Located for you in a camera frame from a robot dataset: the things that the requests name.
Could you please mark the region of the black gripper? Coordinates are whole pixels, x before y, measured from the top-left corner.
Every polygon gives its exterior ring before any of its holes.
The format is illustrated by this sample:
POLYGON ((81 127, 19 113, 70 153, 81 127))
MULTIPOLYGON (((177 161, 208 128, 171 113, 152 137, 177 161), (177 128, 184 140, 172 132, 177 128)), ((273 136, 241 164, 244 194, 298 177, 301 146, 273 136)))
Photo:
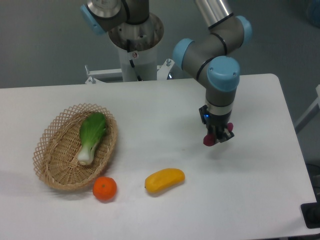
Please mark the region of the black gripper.
POLYGON ((213 134, 215 131, 215 143, 223 143, 235 135, 232 132, 232 126, 229 124, 231 111, 224 115, 215 115, 207 111, 208 106, 205 104, 199 108, 199 114, 202 123, 207 128, 207 134, 213 134))

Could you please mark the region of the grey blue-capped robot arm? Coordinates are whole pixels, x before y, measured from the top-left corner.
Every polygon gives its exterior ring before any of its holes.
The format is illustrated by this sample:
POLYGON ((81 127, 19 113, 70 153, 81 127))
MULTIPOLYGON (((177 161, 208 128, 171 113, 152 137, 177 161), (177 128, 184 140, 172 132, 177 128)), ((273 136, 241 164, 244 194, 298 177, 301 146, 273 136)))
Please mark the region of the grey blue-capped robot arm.
MULTIPOLYGON (((195 5, 209 34, 201 42, 180 40, 171 59, 206 90, 199 114, 207 128, 203 143, 213 146, 234 136, 229 120, 240 82, 240 65, 229 54, 250 41, 252 26, 245 17, 235 16, 226 0, 197 0, 195 5)), ((80 11, 95 34, 109 35, 118 50, 125 82, 157 78, 157 46, 164 26, 150 12, 147 0, 89 0, 80 11)))

